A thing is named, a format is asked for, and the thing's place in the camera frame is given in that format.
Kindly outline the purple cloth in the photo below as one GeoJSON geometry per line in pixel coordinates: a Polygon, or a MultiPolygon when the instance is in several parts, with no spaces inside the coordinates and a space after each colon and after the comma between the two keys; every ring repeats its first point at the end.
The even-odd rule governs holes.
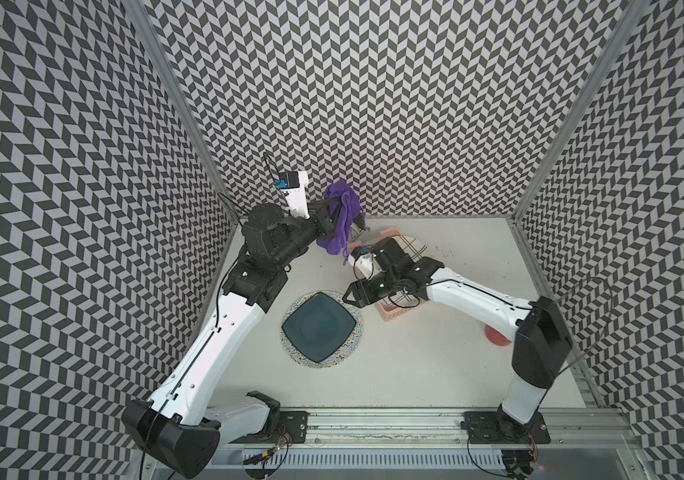
{"type": "Polygon", "coordinates": [[[332,216],[336,215],[334,232],[330,239],[318,239],[316,244],[330,255],[341,255],[343,264],[349,259],[349,240],[354,220],[362,213],[359,194],[344,179],[339,179],[326,188],[326,200],[336,200],[330,206],[332,216]]]}

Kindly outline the white plate coloured stripes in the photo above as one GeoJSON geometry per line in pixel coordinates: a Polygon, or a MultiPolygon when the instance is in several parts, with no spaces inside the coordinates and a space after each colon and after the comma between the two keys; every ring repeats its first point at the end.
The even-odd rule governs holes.
{"type": "Polygon", "coordinates": [[[394,239],[414,262],[417,262],[428,254],[427,245],[413,236],[395,235],[394,239]]]}

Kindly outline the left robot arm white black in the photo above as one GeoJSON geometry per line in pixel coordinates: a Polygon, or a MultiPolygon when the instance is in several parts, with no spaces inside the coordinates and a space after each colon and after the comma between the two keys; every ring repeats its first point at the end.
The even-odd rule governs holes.
{"type": "Polygon", "coordinates": [[[273,203],[254,207],[242,225],[244,243],[220,282],[215,310],[181,362],[147,400],[127,403],[122,422],[144,458],[193,479],[221,446],[246,437],[279,439],[279,401],[258,391],[213,408],[210,400],[237,349],[288,281],[291,263],[317,240],[333,237],[337,199],[311,202],[306,217],[273,203]]]}

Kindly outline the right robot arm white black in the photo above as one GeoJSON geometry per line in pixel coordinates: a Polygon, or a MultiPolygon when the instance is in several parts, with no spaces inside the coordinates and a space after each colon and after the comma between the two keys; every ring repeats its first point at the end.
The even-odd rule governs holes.
{"type": "Polygon", "coordinates": [[[393,237],[352,250],[363,276],[343,301],[358,308],[399,293],[452,307],[482,322],[513,345],[514,376],[496,413],[505,435],[521,436],[560,375],[573,342],[556,302],[514,297],[471,281],[428,256],[413,258],[393,237]]]}

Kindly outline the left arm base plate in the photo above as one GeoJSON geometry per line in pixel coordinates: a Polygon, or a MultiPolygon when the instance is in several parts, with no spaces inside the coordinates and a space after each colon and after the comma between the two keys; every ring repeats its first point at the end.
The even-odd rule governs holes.
{"type": "Polygon", "coordinates": [[[309,412],[303,410],[280,410],[270,413],[264,428],[257,433],[238,438],[236,444],[276,443],[281,436],[293,444],[304,444],[309,422],[309,412]]]}

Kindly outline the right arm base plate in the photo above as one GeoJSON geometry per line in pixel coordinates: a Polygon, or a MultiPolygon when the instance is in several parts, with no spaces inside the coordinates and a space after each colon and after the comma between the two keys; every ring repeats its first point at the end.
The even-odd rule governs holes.
{"type": "Polygon", "coordinates": [[[548,445],[552,442],[539,411],[527,423],[519,423],[501,409],[465,411],[461,428],[469,434],[472,444],[548,445]]]}

